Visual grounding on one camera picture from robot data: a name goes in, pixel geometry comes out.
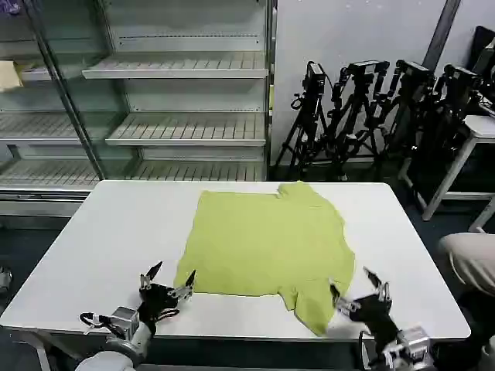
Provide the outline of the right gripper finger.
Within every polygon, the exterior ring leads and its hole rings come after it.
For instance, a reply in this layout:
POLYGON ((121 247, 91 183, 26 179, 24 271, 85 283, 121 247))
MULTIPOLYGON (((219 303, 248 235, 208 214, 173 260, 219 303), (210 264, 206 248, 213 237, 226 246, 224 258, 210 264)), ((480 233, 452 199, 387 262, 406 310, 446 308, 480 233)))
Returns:
POLYGON ((344 298, 334 283, 331 283, 329 288, 332 295, 333 307, 337 311, 340 311, 345 315, 349 315, 350 313, 354 313, 358 310, 358 304, 355 301, 350 301, 344 298))
POLYGON ((377 301, 390 301, 389 283, 387 281, 382 281, 376 273, 369 270, 367 267, 363 267, 363 269, 367 278, 375 288, 374 293, 369 294, 367 298, 375 299, 377 301))

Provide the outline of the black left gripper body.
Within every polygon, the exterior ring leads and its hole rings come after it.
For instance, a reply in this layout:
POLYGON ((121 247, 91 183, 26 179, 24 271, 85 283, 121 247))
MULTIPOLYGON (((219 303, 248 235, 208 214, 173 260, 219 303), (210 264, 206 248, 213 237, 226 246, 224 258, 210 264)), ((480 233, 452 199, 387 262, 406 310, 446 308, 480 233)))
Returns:
POLYGON ((159 322, 179 314, 179 299, 173 288, 151 283, 139 289, 142 303, 138 307, 141 322, 159 322))

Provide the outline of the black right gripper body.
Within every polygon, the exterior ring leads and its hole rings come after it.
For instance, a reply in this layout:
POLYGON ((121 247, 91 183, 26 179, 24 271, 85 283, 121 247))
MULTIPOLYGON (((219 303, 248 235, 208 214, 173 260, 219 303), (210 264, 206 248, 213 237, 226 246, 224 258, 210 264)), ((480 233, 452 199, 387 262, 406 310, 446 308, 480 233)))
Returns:
POLYGON ((354 310, 349 314, 354 322, 364 323, 376 342, 392 342, 396 339, 399 329, 391 319, 392 300, 380 299, 378 294, 354 299, 354 310))

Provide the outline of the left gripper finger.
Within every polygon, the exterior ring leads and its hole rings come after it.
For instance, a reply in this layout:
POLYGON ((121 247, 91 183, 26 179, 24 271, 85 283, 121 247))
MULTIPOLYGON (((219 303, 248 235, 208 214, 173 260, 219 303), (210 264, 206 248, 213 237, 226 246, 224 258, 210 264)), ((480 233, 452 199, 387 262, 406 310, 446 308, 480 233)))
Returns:
POLYGON ((179 288, 174 288, 170 292, 170 296, 176 299, 177 301, 185 301, 186 299, 190 298, 193 294, 195 276, 196 276, 196 270, 194 270, 190 274, 190 276, 186 280, 186 283, 183 286, 179 288))
POLYGON ((159 272, 162 266, 162 262, 159 261, 157 264, 151 266, 146 274, 140 275, 140 289, 149 290, 152 286, 152 281, 159 272))

